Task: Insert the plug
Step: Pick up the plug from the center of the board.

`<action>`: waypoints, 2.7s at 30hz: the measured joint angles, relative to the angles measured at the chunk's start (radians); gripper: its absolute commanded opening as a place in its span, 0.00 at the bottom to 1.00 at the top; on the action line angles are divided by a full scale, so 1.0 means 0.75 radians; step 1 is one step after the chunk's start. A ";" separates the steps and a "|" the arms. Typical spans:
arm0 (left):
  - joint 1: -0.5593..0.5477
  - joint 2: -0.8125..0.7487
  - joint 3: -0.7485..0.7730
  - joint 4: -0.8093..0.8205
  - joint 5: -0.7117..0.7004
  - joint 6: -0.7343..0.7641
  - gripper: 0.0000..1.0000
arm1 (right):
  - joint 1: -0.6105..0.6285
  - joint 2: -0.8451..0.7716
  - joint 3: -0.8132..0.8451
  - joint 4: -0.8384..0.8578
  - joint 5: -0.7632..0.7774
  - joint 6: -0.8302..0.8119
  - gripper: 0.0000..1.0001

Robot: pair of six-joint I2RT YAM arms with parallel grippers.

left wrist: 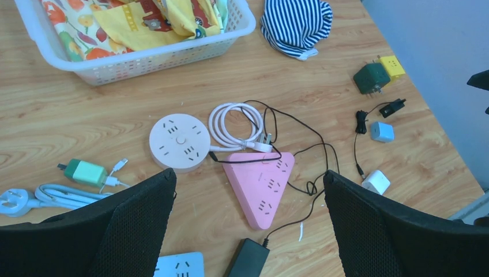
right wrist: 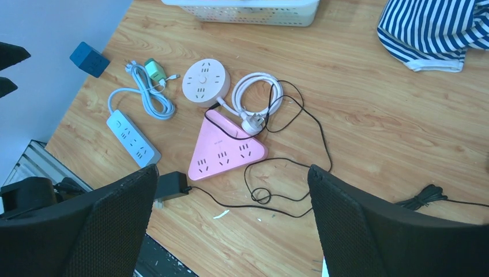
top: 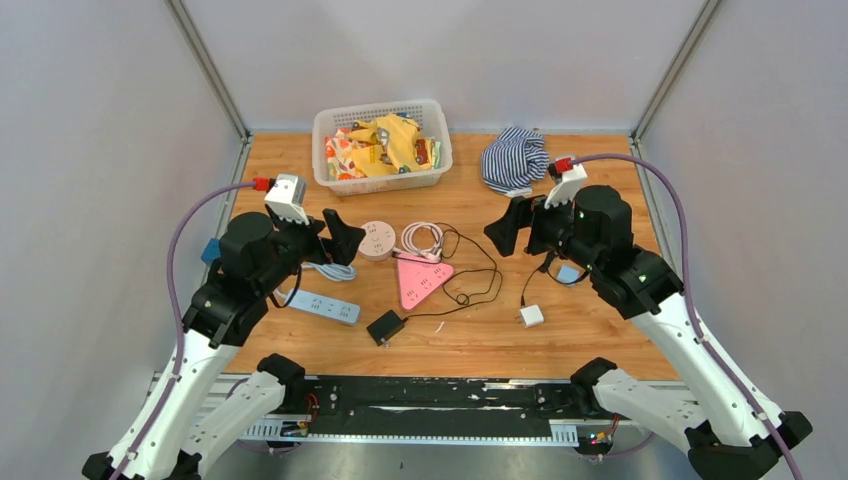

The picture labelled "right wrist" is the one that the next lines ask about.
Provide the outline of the pink triangular power strip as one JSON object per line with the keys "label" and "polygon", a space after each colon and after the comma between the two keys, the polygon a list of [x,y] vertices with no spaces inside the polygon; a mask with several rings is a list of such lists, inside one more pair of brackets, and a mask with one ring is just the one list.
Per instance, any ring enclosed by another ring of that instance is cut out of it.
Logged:
{"label": "pink triangular power strip", "polygon": [[205,113],[188,177],[199,181],[263,160],[268,149],[216,110]]}

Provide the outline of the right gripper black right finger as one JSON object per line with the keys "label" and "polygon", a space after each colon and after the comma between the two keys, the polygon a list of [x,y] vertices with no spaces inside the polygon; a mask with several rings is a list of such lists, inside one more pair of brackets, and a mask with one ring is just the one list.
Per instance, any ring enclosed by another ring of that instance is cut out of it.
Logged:
{"label": "right gripper black right finger", "polygon": [[308,171],[330,276],[487,276],[488,226],[436,218]]}

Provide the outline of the blue cube socket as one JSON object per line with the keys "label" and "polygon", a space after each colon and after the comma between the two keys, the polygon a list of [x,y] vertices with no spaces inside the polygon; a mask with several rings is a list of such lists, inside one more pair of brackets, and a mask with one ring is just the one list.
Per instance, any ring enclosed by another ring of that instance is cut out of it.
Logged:
{"label": "blue cube socket", "polygon": [[110,61],[85,42],[81,42],[70,55],[70,60],[82,71],[100,77]]}

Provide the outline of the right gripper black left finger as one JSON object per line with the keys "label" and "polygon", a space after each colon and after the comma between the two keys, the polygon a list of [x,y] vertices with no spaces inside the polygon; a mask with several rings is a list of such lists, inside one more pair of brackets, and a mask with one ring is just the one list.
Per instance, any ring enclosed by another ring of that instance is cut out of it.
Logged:
{"label": "right gripper black left finger", "polygon": [[28,177],[1,189],[2,276],[132,276],[152,212],[152,164],[69,199]]}

